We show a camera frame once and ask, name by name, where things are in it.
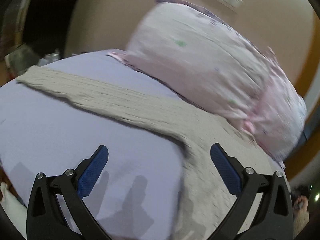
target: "bed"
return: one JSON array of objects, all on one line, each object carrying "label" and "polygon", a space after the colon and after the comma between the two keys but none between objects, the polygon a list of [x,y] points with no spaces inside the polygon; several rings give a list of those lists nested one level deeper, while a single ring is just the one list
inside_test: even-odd
[{"label": "bed", "polygon": [[[180,100],[169,88],[107,56],[108,52],[81,54],[48,67]],[[37,173],[62,174],[103,144],[116,154],[110,155],[92,193],[84,198],[92,215],[118,239],[170,236],[181,190],[181,143],[76,109],[15,80],[0,89],[0,102],[0,160],[26,205]],[[273,171],[283,171],[271,158],[269,162]],[[59,201],[68,224],[78,232],[63,199]]]}]

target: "wall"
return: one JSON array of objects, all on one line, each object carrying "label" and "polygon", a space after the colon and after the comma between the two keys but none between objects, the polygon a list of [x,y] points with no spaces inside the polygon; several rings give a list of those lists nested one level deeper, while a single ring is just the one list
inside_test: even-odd
[{"label": "wall", "polygon": [[7,82],[7,67],[4,60],[0,61],[0,87]]},{"label": "wall", "polygon": [[308,115],[311,114],[312,110],[316,106],[319,97],[320,97],[320,64],[318,65],[316,74],[313,78],[313,81],[308,90],[308,93],[304,97]]},{"label": "wall", "polygon": [[312,159],[311,162],[290,180],[290,187],[294,188],[299,185],[308,185],[313,183],[320,176],[320,152]]},{"label": "wall", "polygon": [[[243,0],[237,13],[215,0],[188,0],[221,17],[261,51],[276,53],[294,83],[310,46],[313,9],[307,0]],[[125,45],[153,0],[78,0],[69,29],[66,56]]]}]

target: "metal screw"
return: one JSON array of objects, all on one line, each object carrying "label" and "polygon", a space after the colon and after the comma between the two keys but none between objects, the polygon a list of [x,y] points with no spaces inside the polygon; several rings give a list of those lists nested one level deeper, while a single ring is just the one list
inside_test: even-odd
[{"label": "metal screw", "polygon": [[248,174],[253,174],[254,173],[254,169],[253,168],[245,168],[245,172],[248,173]]},{"label": "metal screw", "polygon": [[67,176],[71,176],[71,175],[73,174],[73,169],[67,169],[66,172],[65,172],[65,174],[66,174]]},{"label": "metal screw", "polygon": [[276,176],[279,177],[279,178],[282,178],[283,174],[282,174],[281,171],[276,171]]},{"label": "metal screw", "polygon": [[43,173],[42,172],[37,174],[37,179],[42,179],[42,177],[43,177]]}]

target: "white cloth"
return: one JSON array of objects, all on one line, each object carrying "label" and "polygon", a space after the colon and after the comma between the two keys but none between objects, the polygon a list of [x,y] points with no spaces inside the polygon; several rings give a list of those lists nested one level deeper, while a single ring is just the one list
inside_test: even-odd
[{"label": "white cloth", "polygon": [[[210,160],[213,143],[220,143],[244,167],[272,174],[266,154],[251,138],[234,129],[224,118],[184,101],[149,96],[47,67],[33,66],[17,81],[67,98],[79,108],[182,141],[188,152],[184,162],[186,190],[181,198],[175,239],[181,240],[191,231],[196,238],[206,239],[235,201]],[[255,202],[242,230],[250,226],[257,207]]]},{"label": "white cloth", "polygon": [[8,190],[7,184],[4,182],[0,185],[0,190],[3,195],[1,205],[11,220],[15,228],[27,239],[27,208],[20,204],[14,195]]}]

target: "green pattern spot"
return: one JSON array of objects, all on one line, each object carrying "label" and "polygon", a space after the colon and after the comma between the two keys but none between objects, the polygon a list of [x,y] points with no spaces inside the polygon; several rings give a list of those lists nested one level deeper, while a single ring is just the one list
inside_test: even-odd
[{"label": "green pattern spot", "polygon": [[184,41],[177,41],[177,40],[174,40],[174,42],[176,44],[178,44],[180,47],[185,47],[186,43]]}]

